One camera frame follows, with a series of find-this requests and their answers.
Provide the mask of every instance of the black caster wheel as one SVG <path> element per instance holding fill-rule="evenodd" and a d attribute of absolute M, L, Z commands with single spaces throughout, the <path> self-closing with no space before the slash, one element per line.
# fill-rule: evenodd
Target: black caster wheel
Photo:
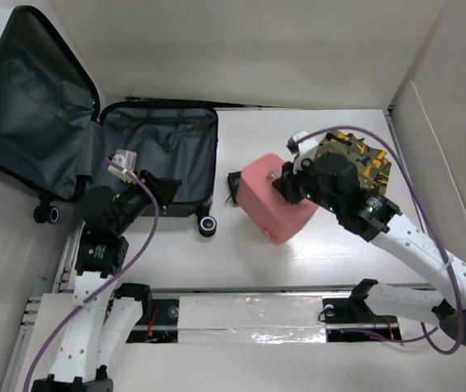
<path fill-rule="evenodd" d="M 204 216 L 198 222 L 198 231 L 203 237 L 212 237 L 216 233 L 216 219 L 212 216 Z"/>
<path fill-rule="evenodd" d="M 46 222 L 46 214 L 42 213 L 40 207 L 35 207 L 33 210 L 33 220 L 39 224 Z"/>
<path fill-rule="evenodd" d="M 59 221 L 60 210 L 56 206 L 49 206 L 46 210 L 46 222 L 54 225 Z"/>

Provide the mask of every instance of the suitcase lid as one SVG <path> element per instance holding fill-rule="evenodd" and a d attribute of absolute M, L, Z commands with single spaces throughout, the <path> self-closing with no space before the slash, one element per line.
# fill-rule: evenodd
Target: suitcase lid
<path fill-rule="evenodd" d="M 76 168 L 84 133 L 99 112 L 95 84 L 44 14 L 31 6 L 0 10 L 0 170 L 75 200 L 87 180 Z"/>

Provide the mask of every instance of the black suitcase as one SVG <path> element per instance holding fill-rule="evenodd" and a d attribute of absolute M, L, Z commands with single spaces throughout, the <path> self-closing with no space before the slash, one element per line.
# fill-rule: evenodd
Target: black suitcase
<path fill-rule="evenodd" d="M 0 10 L 0 170 L 38 191 L 39 223 L 56 221 L 55 199 L 74 202 L 94 185 L 118 194 L 126 185 L 104 161 L 117 149 L 137 153 L 138 171 L 182 180 L 163 215 L 200 222 L 211 208 L 217 131 L 204 104 L 122 102 L 100 114 L 94 83 L 51 22 L 34 7 Z"/>

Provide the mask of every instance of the pink object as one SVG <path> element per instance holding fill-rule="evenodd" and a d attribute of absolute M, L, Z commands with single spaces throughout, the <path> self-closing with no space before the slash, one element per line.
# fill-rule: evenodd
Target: pink object
<path fill-rule="evenodd" d="M 300 230 L 317 210 L 309 200 L 290 205 L 273 188 L 273 181 L 282 174 L 283 160 L 267 154 L 242 170 L 238 204 L 277 245 L 286 242 Z"/>

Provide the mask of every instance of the white table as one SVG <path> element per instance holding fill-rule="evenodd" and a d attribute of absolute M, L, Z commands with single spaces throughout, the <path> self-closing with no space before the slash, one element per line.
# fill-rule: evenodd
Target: white table
<path fill-rule="evenodd" d="M 71 294 L 48 294 L 38 311 L 16 391 L 52 329 L 71 310 Z M 400 320 L 403 337 L 420 334 L 419 324 Z M 34 373 L 43 378 L 62 334 Z M 434 340 L 451 342 L 440 332 Z M 129 344 L 112 375 L 115 392 L 237 391 L 466 391 L 466 348 L 442 356 L 427 343 L 400 347 L 378 342 L 328 344 Z"/>
<path fill-rule="evenodd" d="M 392 144 L 381 110 L 234 110 L 219 112 L 219 143 L 211 214 L 216 235 L 207 240 L 196 219 L 161 219 L 149 249 L 123 281 L 154 289 L 306 288 L 355 285 L 363 278 L 384 283 L 422 283 L 395 257 L 365 243 L 337 225 L 334 215 L 318 210 L 291 241 L 274 246 L 239 207 L 224 205 L 227 175 L 266 153 L 290 159 L 286 143 L 301 130 L 338 124 L 367 128 Z M 366 142 L 378 143 L 366 137 Z M 393 162 L 388 196 L 418 222 L 397 164 Z M 128 260 L 142 246 L 152 226 L 139 218 L 125 233 Z"/>

